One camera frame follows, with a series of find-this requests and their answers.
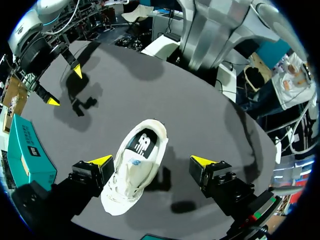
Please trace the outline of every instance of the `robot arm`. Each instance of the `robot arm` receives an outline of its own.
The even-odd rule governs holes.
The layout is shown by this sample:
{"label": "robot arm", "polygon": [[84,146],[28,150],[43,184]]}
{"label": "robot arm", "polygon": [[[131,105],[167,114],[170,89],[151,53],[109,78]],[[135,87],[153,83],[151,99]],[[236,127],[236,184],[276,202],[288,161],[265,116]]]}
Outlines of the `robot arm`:
{"label": "robot arm", "polygon": [[20,57],[30,38],[50,30],[70,0],[38,0],[22,17],[8,40],[12,53]]}
{"label": "robot arm", "polygon": [[[71,69],[82,79],[80,64],[69,51],[69,47],[63,42],[52,47],[46,42],[42,34],[53,27],[68,2],[69,0],[39,0],[22,17],[8,40],[9,47],[16,57],[15,62],[18,69],[23,70],[25,74],[35,76],[34,84],[32,84],[30,90],[36,92],[45,103],[56,106],[60,105],[59,101],[39,83],[40,77],[52,61],[61,54]],[[67,24],[75,15],[79,2],[78,0],[75,11]]]}

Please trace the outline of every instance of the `round table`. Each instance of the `round table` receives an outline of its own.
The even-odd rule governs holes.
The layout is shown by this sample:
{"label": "round table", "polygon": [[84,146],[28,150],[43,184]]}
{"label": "round table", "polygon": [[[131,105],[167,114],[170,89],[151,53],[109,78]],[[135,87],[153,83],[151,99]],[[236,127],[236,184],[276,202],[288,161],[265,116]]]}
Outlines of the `round table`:
{"label": "round table", "polygon": [[83,79],[59,56],[40,82],[61,106],[32,93],[22,113],[57,169],[55,183],[78,161],[115,156],[129,131],[145,119],[164,123],[169,138],[157,184],[128,212],[111,216],[94,197],[72,221],[118,239],[138,240],[147,233],[190,240],[225,236],[233,219],[205,198],[189,175],[190,155],[226,161],[240,179],[255,184],[258,195],[267,189],[275,165],[270,138],[236,104],[175,65],[88,41],[74,42],[70,51]]}

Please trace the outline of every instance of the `chair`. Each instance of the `chair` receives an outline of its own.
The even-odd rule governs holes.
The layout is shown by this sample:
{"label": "chair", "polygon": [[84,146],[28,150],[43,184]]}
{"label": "chair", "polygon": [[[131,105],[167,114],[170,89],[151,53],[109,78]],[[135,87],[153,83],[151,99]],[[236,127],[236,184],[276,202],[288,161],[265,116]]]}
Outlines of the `chair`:
{"label": "chair", "polygon": [[132,29],[134,25],[138,25],[138,22],[141,22],[148,18],[148,14],[152,13],[154,10],[153,6],[145,6],[139,4],[135,10],[128,13],[122,13],[121,16],[124,20],[129,24],[129,28],[127,29],[127,33]]}

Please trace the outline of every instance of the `sneaker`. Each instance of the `sneaker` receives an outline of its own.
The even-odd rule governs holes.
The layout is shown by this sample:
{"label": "sneaker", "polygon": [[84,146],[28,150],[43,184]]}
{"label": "sneaker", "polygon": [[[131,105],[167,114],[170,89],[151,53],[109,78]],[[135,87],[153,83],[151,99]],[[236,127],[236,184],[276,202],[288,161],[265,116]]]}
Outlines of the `sneaker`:
{"label": "sneaker", "polygon": [[157,120],[144,120],[129,132],[114,159],[114,173],[101,192],[106,212],[122,215],[137,203],[156,176],[167,143],[167,130]]}

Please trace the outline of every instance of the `bolt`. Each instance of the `bolt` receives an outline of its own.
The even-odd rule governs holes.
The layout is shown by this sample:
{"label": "bolt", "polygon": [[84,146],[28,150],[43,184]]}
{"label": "bolt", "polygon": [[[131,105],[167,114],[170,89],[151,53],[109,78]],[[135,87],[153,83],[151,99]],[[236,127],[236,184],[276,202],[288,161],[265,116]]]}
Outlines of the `bolt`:
{"label": "bolt", "polygon": [[238,191],[236,191],[236,192],[234,193],[234,197],[235,197],[235,199],[240,198],[240,197],[241,197],[241,193],[238,192]]}
{"label": "bolt", "polygon": [[231,179],[234,180],[237,178],[237,175],[234,172],[230,173]]}
{"label": "bolt", "polygon": [[218,182],[219,184],[223,184],[225,182],[225,179],[223,176],[218,176]]}

